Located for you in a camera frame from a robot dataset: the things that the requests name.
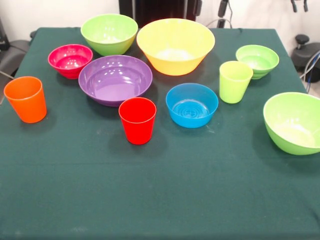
yellow bowl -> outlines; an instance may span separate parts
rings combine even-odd
[[[214,47],[215,36],[198,22],[167,18],[145,25],[136,41],[156,70],[179,76],[199,65]]]

white wall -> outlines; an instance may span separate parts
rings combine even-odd
[[[221,0],[202,1],[197,21],[206,25],[218,18]],[[297,13],[289,0],[229,1],[234,28],[274,28],[288,52],[296,46],[294,37],[299,33],[320,42],[320,0],[308,0],[309,12],[304,12],[303,0],[296,1]],[[103,13],[119,13],[118,0],[0,0],[0,17],[11,41],[29,39],[30,32],[39,27],[80,27],[88,18]]]
[[[39,27],[80,27],[91,17],[110,13],[119,13],[118,0],[0,0],[10,41],[28,40]]]
[[[288,52],[296,47],[295,36],[307,34],[311,42],[320,42],[319,14],[320,0],[308,0],[308,12],[304,12],[303,0],[295,1],[298,9],[293,12],[289,0],[229,0],[233,10],[234,28],[276,29]],[[203,0],[201,15],[197,21],[206,25],[218,18],[220,0]]]

pink bowl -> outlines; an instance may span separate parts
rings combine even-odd
[[[67,79],[77,79],[81,70],[91,62],[92,50],[80,44],[63,45],[48,56],[49,64]]]

purple bowl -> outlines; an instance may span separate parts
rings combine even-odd
[[[144,94],[152,83],[146,63],[132,56],[100,57],[86,65],[79,75],[82,91],[98,103],[119,107],[127,99]]]

small green bowl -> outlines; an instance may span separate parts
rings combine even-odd
[[[235,57],[238,61],[248,64],[252,68],[252,79],[264,77],[279,64],[278,54],[261,45],[242,46],[236,51]]]
[[[263,108],[266,130],[273,142],[293,155],[320,152],[320,99],[300,92],[271,97]]]
[[[138,24],[121,14],[103,14],[87,20],[81,34],[87,43],[100,55],[121,55],[132,45]]]

